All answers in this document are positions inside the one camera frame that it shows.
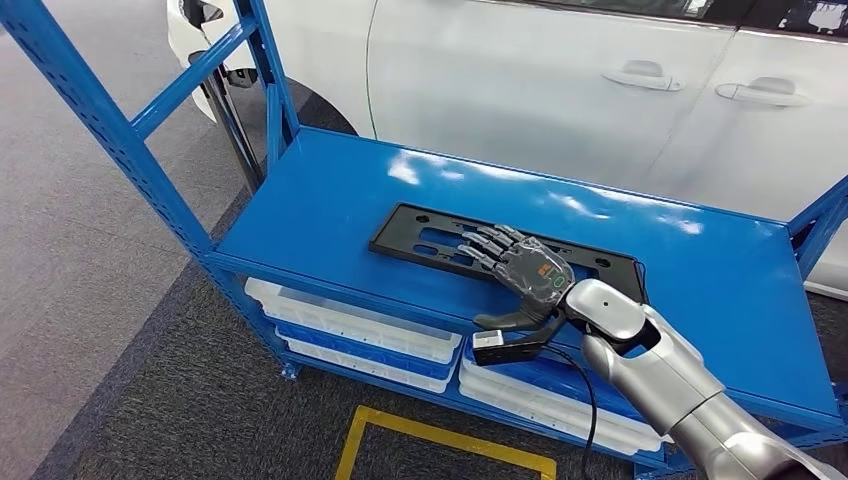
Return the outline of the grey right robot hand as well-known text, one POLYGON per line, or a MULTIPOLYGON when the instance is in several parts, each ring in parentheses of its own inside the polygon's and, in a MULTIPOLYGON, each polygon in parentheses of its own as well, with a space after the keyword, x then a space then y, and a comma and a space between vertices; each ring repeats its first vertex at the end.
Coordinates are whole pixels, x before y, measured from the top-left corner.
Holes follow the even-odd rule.
POLYGON ((474 323, 484 330, 542 328, 575 283, 574 271, 566 260, 538 238, 510 226, 481 226, 462 237, 467 242, 458 250, 520 297, 514 312, 475 316, 474 323))

